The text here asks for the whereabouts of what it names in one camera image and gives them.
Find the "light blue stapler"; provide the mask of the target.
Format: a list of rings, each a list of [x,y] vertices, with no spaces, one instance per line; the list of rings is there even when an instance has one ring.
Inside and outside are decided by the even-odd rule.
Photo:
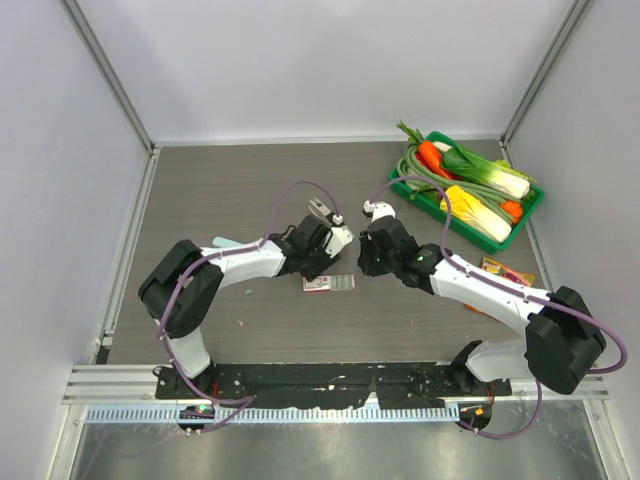
[[[236,247],[241,247],[242,243],[234,241],[234,240],[230,240],[224,237],[215,237],[212,241],[212,247],[213,248],[236,248]]]

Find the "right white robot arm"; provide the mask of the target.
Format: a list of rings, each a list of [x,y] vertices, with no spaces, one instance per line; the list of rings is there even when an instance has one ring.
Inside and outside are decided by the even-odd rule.
[[[569,395],[606,347],[601,331],[584,319],[589,311],[582,297],[568,287],[547,292],[511,283],[437,244],[418,244],[392,216],[373,221],[359,241],[364,275],[392,274],[409,288],[471,306],[518,334],[513,341],[474,341],[460,352],[451,380],[462,394],[494,380],[533,378]]]

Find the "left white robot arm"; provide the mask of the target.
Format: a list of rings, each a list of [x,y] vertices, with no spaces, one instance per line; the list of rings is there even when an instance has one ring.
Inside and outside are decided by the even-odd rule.
[[[334,265],[353,240],[345,223],[327,224],[309,214],[299,225],[249,244],[199,248],[190,240],[177,242],[143,281],[138,298],[157,322],[180,372],[179,388],[193,399],[212,389],[213,361],[201,324],[219,290],[289,274],[312,281]]]

